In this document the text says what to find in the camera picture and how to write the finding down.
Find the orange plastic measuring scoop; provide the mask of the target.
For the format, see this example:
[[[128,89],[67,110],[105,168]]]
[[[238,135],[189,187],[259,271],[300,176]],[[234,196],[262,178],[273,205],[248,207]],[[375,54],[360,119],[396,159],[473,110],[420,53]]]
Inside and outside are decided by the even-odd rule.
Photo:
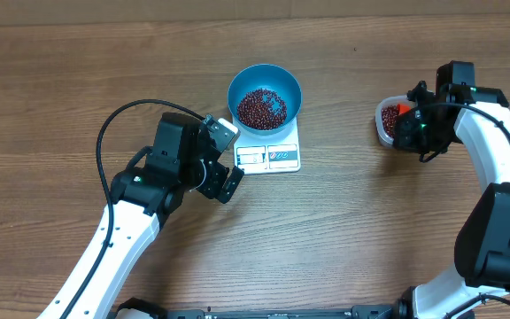
[[[410,105],[406,104],[398,104],[398,115],[402,115],[404,113],[409,112],[412,109]]]

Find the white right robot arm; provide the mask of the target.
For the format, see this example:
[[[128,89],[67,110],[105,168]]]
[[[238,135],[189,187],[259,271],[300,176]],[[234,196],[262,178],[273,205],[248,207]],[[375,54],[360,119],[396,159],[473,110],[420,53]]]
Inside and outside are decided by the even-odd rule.
[[[463,144],[482,195],[454,244],[453,264],[431,281],[409,288],[393,306],[395,318],[472,318],[489,300],[510,306],[510,110],[501,89],[478,87],[471,62],[437,69],[437,85],[419,82],[406,94],[392,130],[381,142],[414,152],[422,163]]]

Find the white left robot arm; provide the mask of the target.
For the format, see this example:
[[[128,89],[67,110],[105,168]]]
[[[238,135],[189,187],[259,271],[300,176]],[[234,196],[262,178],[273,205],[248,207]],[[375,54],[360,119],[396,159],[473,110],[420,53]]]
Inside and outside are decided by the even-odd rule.
[[[223,118],[164,113],[153,145],[143,147],[114,176],[93,238],[41,316],[107,317],[131,269],[186,192],[229,202],[243,170],[218,159],[239,135],[239,128]]]

